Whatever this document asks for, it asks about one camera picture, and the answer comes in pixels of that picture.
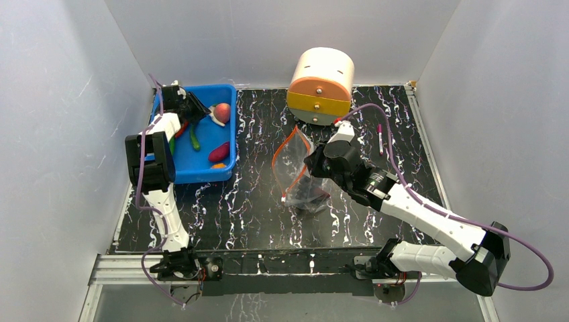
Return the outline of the black base bar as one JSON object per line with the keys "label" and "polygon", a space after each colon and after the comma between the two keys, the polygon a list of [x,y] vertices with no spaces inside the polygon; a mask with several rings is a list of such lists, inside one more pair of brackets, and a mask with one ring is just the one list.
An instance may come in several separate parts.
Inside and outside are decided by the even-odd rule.
{"label": "black base bar", "polygon": [[[380,248],[199,250],[208,268],[205,296],[229,294],[350,293],[372,296],[382,282],[402,275],[377,260]],[[212,265],[217,271],[210,270]]]}

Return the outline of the purple sweet potato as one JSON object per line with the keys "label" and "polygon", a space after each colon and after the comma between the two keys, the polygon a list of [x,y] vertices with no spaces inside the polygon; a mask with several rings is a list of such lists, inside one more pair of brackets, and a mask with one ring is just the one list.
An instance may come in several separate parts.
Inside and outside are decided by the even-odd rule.
{"label": "purple sweet potato", "polygon": [[208,155],[208,161],[214,164],[221,163],[229,156],[230,150],[230,142],[225,142],[210,152]]}

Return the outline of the short green pepper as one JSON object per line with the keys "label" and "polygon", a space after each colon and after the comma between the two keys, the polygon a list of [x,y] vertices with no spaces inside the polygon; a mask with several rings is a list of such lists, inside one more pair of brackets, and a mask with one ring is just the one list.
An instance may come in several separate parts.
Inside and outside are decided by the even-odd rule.
{"label": "short green pepper", "polygon": [[195,128],[196,125],[195,124],[190,124],[189,125],[189,137],[190,137],[190,141],[191,141],[191,146],[194,149],[194,151],[199,152],[201,150],[201,144],[197,138],[197,134],[195,132]]}

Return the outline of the dark grape bunch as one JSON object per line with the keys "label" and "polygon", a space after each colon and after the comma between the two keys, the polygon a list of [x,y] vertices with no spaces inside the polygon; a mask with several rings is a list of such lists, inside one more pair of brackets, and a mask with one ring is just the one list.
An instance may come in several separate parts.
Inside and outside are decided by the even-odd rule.
{"label": "dark grape bunch", "polygon": [[322,210],[330,198],[329,180],[304,176],[295,186],[293,191],[293,206],[316,213]]}

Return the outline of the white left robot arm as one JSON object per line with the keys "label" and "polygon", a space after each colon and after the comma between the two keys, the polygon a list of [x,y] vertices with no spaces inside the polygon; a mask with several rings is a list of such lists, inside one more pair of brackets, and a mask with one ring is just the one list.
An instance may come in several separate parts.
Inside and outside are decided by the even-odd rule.
{"label": "white left robot arm", "polygon": [[162,258],[150,272],[159,280],[197,280],[207,270],[190,245],[176,206],[172,148],[184,125],[199,122],[209,112],[177,81],[157,85],[156,97],[158,110],[147,127],[125,138],[128,174],[136,189],[136,207],[153,214],[161,237]]}

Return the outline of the aluminium frame rail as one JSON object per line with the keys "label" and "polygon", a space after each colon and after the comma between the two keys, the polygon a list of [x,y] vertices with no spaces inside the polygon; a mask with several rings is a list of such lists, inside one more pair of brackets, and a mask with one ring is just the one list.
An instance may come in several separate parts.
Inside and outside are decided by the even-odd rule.
{"label": "aluminium frame rail", "polygon": [[[406,83],[404,85],[405,88],[405,92],[407,95],[407,98],[409,100],[409,106],[411,108],[411,111],[413,113],[413,117],[415,120],[415,123],[417,125],[417,129],[420,133],[421,136],[421,142],[423,144],[427,159],[429,161],[429,165],[431,167],[431,173],[433,174],[434,180],[435,180],[435,184],[437,186],[437,191],[440,195],[440,198],[442,200],[442,206],[450,209],[450,202],[448,199],[448,194],[446,193],[445,187],[443,185],[440,173],[439,173],[439,169],[437,167],[437,162],[435,160],[434,157],[434,153],[433,150],[431,148],[431,145],[429,143],[429,138],[427,136],[427,131],[426,131],[426,127],[423,123],[423,120],[421,118],[421,111],[420,111],[420,107],[418,104],[418,100],[417,100],[417,95],[416,95],[416,81],[409,81],[408,83]],[[477,300],[478,300],[478,305],[480,307],[482,316],[484,318],[485,321],[499,321],[499,316],[497,314],[497,310],[495,309],[495,305],[493,300],[490,297],[482,297],[480,295],[476,296]]]}

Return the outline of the pink white marker pen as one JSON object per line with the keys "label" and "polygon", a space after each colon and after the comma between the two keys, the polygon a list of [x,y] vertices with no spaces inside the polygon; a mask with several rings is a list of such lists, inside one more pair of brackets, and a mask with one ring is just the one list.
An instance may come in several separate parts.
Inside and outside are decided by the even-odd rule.
{"label": "pink white marker pen", "polygon": [[382,125],[379,124],[377,127],[377,134],[378,134],[378,150],[379,155],[383,156],[384,154],[384,147],[383,147],[383,138],[382,138]]}

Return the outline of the round drawer cabinet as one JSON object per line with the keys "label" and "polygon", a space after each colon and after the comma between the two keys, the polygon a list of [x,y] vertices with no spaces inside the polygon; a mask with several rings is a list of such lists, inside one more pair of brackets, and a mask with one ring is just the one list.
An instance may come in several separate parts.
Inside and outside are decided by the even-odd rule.
{"label": "round drawer cabinet", "polygon": [[316,47],[302,53],[287,89],[287,107],[304,123],[327,126],[352,104],[354,63],[341,50]]}

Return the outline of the peach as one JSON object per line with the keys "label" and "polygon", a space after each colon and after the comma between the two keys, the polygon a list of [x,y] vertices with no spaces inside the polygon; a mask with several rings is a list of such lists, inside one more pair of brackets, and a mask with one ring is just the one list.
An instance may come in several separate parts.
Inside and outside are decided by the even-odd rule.
{"label": "peach", "polygon": [[231,119],[231,105],[227,103],[219,103],[215,108],[215,116],[218,120],[228,123]]}

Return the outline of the long green chili pepper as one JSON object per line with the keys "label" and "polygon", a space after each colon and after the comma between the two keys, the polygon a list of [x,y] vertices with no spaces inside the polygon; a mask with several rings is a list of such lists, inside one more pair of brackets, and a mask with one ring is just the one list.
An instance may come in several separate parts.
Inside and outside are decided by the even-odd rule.
{"label": "long green chili pepper", "polygon": [[171,138],[168,141],[169,150],[170,150],[170,153],[172,156],[174,155],[174,151],[175,151],[175,141],[176,141],[175,138]]}

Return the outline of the white garlic piece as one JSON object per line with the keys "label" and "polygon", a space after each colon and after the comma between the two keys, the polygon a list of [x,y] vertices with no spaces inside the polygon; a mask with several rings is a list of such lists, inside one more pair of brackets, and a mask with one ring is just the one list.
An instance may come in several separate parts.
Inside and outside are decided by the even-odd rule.
{"label": "white garlic piece", "polygon": [[212,122],[215,123],[215,124],[217,124],[218,126],[225,127],[225,123],[222,122],[222,121],[220,121],[220,120],[218,120],[218,118],[216,118],[216,116],[215,116],[215,108],[216,108],[215,105],[211,105],[211,106],[209,107],[209,110],[210,110],[209,116],[210,116]]}

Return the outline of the red chili pepper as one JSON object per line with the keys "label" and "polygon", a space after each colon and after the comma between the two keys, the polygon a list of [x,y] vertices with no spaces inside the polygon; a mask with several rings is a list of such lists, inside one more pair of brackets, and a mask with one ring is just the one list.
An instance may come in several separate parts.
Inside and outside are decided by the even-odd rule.
{"label": "red chili pepper", "polygon": [[175,133],[174,137],[175,138],[181,137],[188,126],[189,126],[189,122],[184,122],[181,125],[180,129]]}

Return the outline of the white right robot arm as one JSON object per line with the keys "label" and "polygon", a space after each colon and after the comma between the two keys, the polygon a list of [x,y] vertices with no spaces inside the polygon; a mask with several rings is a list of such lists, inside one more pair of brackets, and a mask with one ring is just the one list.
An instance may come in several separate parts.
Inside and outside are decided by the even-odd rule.
{"label": "white right robot arm", "polygon": [[414,199],[394,174],[365,162],[347,141],[319,144],[304,163],[311,176],[330,179],[358,204],[400,219],[439,243],[391,238],[375,257],[353,264],[358,278],[424,272],[453,278],[475,294],[493,295],[510,257],[504,225],[493,222],[480,228],[445,215],[428,199]]}

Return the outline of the blue plastic bin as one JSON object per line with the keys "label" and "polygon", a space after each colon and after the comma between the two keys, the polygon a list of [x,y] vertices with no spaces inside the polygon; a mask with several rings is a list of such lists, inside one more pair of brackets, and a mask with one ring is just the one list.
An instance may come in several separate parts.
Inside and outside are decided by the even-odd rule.
{"label": "blue plastic bin", "polygon": [[[230,106],[229,121],[220,126],[207,116],[193,128],[174,139],[173,160],[176,170],[175,184],[221,182],[231,178],[237,162],[237,91],[227,84],[186,86],[205,107],[226,103]],[[229,144],[226,157],[212,162],[209,155],[224,144]]]}

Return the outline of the clear zip top bag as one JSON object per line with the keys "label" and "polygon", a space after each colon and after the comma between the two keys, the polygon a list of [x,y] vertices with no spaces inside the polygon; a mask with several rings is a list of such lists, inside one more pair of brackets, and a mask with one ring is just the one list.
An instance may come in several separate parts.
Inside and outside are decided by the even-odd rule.
{"label": "clear zip top bag", "polygon": [[304,159],[315,151],[312,141],[298,127],[294,127],[272,157],[272,172],[281,189],[281,202],[293,206],[293,191],[297,183],[310,176]]}

